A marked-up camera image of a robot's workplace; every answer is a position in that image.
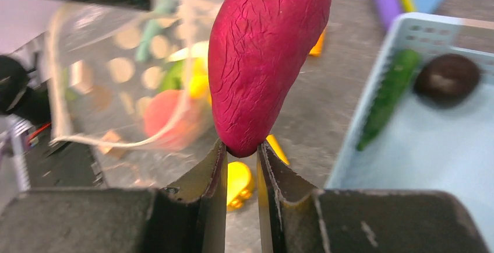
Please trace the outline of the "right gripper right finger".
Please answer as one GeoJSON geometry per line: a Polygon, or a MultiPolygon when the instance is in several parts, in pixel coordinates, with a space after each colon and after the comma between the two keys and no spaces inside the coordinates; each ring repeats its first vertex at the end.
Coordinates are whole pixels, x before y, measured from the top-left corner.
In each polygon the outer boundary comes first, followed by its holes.
{"type": "Polygon", "coordinates": [[[257,149],[263,252],[488,252],[466,208],[440,191],[320,189],[257,149]]]}

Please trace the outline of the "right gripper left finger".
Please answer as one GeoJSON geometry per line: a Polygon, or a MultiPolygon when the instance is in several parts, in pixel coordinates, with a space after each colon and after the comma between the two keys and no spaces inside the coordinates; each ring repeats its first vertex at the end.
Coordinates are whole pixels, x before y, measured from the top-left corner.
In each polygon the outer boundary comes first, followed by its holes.
{"type": "Polygon", "coordinates": [[[1,214],[2,252],[223,252],[227,153],[207,156],[168,186],[39,188],[1,214]]]}

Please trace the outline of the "clear dotted zip bag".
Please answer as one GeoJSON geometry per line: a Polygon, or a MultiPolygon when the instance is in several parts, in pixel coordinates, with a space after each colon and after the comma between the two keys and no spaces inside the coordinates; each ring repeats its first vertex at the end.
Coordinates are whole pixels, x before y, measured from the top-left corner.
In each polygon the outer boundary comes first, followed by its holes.
{"type": "Polygon", "coordinates": [[[76,142],[117,150],[190,146],[212,125],[210,105],[189,95],[192,57],[184,60],[183,88],[158,92],[168,57],[208,41],[223,0],[177,0],[173,12],[149,12],[68,2],[53,15],[45,42],[51,79],[52,144],[76,142]],[[158,19],[149,58],[135,52],[147,21],[158,19]]]}

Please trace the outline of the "green cabbage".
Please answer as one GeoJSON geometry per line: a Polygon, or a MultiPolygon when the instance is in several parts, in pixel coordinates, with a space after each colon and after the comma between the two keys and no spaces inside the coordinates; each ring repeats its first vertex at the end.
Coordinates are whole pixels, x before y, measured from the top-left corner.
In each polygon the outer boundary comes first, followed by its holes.
{"type": "Polygon", "coordinates": [[[179,90],[183,88],[182,73],[184,60],[171,62],[171,66],[165,73],[159,87],[158,92],[166,90],[179,90]]]}

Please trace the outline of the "red sweet potato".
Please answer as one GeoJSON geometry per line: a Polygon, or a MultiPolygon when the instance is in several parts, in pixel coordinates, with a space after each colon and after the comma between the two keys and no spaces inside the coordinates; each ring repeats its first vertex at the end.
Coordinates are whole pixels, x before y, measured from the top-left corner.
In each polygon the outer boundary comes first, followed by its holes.
{"type": "Polygon", "coordinates": [[[224,0],[209,40],[216,130],[235,157],[252,155],[325,29],[331,0],[224,0]]]}

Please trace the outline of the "light blue plastic basket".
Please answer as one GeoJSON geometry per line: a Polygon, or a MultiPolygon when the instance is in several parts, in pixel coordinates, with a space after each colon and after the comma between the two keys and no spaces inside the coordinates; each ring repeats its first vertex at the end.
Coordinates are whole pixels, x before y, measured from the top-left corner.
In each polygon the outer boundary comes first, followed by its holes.
{"type": "Polygon", "coordinates": [[[405,13],[389,29],[350,123],[328,188],[436,189],[454,195],[493,250],[493,54],[456,47],[460,34],[493,39],[493,23],[405,13]],[[480,84],[459,105],[440,109],[407,90],[390,122],[356,151],[375,91],[396,51],[424,62],[454,53],[483,69],[480,84]]]}

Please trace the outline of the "dark avocado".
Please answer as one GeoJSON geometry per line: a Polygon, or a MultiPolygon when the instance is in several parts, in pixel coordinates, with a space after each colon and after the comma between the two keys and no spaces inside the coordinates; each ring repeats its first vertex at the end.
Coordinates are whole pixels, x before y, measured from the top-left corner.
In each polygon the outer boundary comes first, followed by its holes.
{"type": "Polygon", "coordinates": [[[414,91],[439,107],[452,107],[475,90],[481,77],[482,70],[469,58],[444,54],[423,67],[415,80],[414,91]]]}

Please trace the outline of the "yellow banana bunch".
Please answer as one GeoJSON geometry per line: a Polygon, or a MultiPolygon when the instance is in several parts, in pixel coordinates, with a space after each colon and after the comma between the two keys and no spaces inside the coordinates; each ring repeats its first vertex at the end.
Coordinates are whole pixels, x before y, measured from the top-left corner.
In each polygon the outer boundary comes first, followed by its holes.
{"type": "Polygon", "coordinates": [[[183,48],[172,53],[168,57],[168,60],[170,62],[184,62],[191,55],[192,77],[188,80],[189,95],[193,99],[205,99],[211,105],[208,78],[208,51],[209,41],[201,41],[195,43],[191,51],[188,51],[188,48],[183,48]]]}

